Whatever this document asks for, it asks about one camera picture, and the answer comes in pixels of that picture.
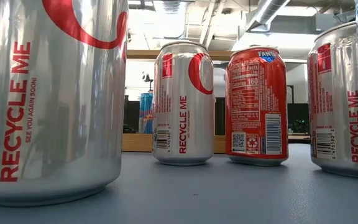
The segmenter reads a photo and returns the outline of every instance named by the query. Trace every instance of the ceiling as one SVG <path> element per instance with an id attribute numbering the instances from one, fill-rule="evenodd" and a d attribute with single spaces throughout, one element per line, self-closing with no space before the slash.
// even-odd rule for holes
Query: ceiling
<path id="1" fill-rule="evenodd" d="M 153 6 L 152 1 L 146 0 L 147 6 Z M 278 47 L 285 55 L 285 58 L 305 59 L 310 47 L 313 45 L 315 34 L 299 35 L 289 34 L 288 36 L 272 35 L 271 33 L 245 33 L 241 32 L 246 26 L 245 17 L 250 11 L 257 8 L 258 0 L 226 0 L 222 3 L 223 10 L 219 13 L 219 4 L 214 6 L 210 23 L 207 24 L 209 0 L 196 0 L 187 4 L 186 29 L 182 39 L 199 42 L 203 28 L 208 32 L 203 43 L 209 50 L 236 50 L 247 47 L 251 44 L 268 44 Z M 325 13 L 334 11 L 347 11 L 354 8 L 353 0 L 291 0 L 287 6 L 282 8 L 279 16 L 313 16 L 322 8 L 328 7 Z M 177 39 L 167 39 L 161 35 L 162 26 L 155 11 L 130 9 L 129 11 L 129 33 L 131 35 L 128 44 L 129 49 L 159 49 Z M 212 33 L 211 41 L 206 41 L 208 34 Z"/>

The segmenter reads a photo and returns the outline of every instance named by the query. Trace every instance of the diet coke can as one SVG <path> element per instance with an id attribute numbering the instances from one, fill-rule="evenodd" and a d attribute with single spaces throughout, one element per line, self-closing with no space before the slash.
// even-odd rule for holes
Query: diet coke can
<path id="1" fill-rule="evenodd" d="M 153 155 L 162 164 L 204 164 L 214 152 L 213 64 L 203 45 L 164 45 L 155 63 Z"/>
<path id="2" fill-rule="evenodd" d="M 358 177 L 356 22 L 323 32 L 308 59 L 311 160 L 323 171 Z"/>
<path id="3" fill-rule="evenodd" d="M 127 8 L 0 0 L 0 205 L 67 202 L 119 176 Z"/>
<path id="4" fill-rule="evenodd" d="M 226 154 L 233 162 L 279 166 L 288 159 L 285 64 L 277 49 L 235 52 L 226 69 Z"/>

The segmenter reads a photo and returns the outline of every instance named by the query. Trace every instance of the ceiling duct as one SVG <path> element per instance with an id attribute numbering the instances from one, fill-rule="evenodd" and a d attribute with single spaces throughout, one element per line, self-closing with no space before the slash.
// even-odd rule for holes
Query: ceiling duct
<path id="1" fill-rule="evenodd" d="M 254 16 L 247 23 L 247 31 L 269 24 L 277 16 L 278 10 L 286 6 L 290 0 L 260 0 Z"/>
<path id="2" fill-rule="evenodd" d="M 186 29 L 187 2 L 153 1 L 158 15 L 158 29 L 166 38 L 180 38 Z"/>

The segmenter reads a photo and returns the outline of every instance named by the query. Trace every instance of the can lid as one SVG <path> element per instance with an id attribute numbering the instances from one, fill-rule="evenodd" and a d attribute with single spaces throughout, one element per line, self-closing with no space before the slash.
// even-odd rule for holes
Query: can lid
<path id="1" fill-rule="evenodd" d="M 328 30 L 322 32 L 320 35 L 318 35 L 314 41 L 316 42 L 320 37 L 322 37 L 322 36 L 328 34 L 329 32 L 332 32 L 332 31 L 334 31 L 334 30 L 337 30 L 337 29 L 340 29 L 340 28 L 343 28 L 343 27 L 353 26 L 353 25 L 356 25 L 356 22 L 355 22 L 355 21 L 347 22 L 347 23 L 345 23 L 345 24 L 341 24 L 341 25 L 339 25 L 339 26 L 330 28 L 330 29 L 328 29 Z"/>
<path id="2" fill-rule="evenodd" d="M 237 54 L 237 53 L 240 53 L 240 52 L 244 52 L 244 51 L 247 51 L 247 50 L 252 50 L 252 49 L 270 49 L 270 50 L 275 50 L 277 51 L 278 53 L 280 53 L 280 51 L 275 48 L 275 47 L 269 47 L 269 46 L 253 46 L 253 47 L 248 47 L 246 49 L 242 49 L 242 50 L 238 50 L 238 51 L 235 51 L 233 54 L 231 54 L 230 57 L 233 57 L 233 55 Z"/>
<path id="3" fill-rule="evenodd" d="M 202 48 L 204 48 L 205 50 L 208 51 L 208 49 L 207 49 L 204 45 L 202 45 L 202 44 L 200 44 L 200 43 L 197 43 L 197 42 L 186 41 L 186 40 L 179 40 L 179 41 L 174 41 L 174 42 L 170 42 L 170 43 L 164 44 L 164 45 L 161 47 L 161 50 L 162 50 L 164 47 L 168 47 L 168 46 L 170 46 L 170 45 L 175 45 L 175 44 L 194 44 L 194 45 L 198 45 L 198 46 L 200 46 L 200 47 L 202 47 Z"/>

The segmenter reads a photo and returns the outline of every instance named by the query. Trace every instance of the table surface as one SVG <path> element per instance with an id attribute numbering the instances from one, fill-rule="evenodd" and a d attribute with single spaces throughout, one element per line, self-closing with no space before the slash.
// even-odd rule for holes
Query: table surface
<path id="1" fill-rule="evenodd" d="M 358 223 L 358 179 L 321 172 L 309 145 L 291 144 L 280 167 L 161 165 L 124 153 L 121 176 L 100 194 L 61 205 L 1 208 L 0 223 Z"/>

